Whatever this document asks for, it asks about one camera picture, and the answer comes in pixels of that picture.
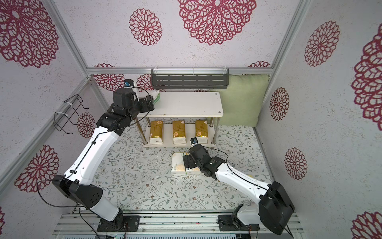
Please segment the gold tissue pack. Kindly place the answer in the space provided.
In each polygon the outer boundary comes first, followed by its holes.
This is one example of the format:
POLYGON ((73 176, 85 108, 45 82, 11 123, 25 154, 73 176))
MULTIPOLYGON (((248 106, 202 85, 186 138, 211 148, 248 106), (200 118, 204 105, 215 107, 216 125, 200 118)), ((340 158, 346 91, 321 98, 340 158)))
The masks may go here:
POLYGON ((186 144, 186 125, 183 120, 172 122, 173 129, 173 144, 186 144))
POLYGON ((150 126, 149 140, 152 145, 163 144, 163 121, 152 121, 150 126))
POLYGON ((207 144, 209 141, 208 124, 205 120, 196 120, 196 138, 200 144, 207 144))

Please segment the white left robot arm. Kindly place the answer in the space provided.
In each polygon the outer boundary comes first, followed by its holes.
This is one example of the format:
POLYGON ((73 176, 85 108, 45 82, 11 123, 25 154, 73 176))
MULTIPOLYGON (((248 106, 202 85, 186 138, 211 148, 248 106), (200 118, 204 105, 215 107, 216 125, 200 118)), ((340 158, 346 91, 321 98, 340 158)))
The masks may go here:
POLYGON ((149 92, 139 98, 135 87, 114 91, 113 103, 97 121, 90 141, 72 166, 53 178, 53 185, 65 197, 119 228, 122 211, 103 195, 101 188, 92 184, 93 177, 110 147, 126 128, 138 122, 138 114, 153 110, 154 97, 149 92))

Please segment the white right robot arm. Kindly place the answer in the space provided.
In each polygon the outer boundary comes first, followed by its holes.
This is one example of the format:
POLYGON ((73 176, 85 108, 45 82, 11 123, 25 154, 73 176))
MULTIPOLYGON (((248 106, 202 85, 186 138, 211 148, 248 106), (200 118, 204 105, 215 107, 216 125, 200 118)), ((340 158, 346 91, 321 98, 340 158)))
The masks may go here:
POLYGON ((238 205, 230 216, 218 217, 223 230, 251 231, 259 230, 263 225, 279 236, 284 231, 290 232, 287 224, 295 206, 282 184, 254 179, 235 169, 227 159, 210 156, 207 149, 198 143, 182 159, 185 168, 198 168, 204 176, 226 183, 251 199, 250 203, 238 205))

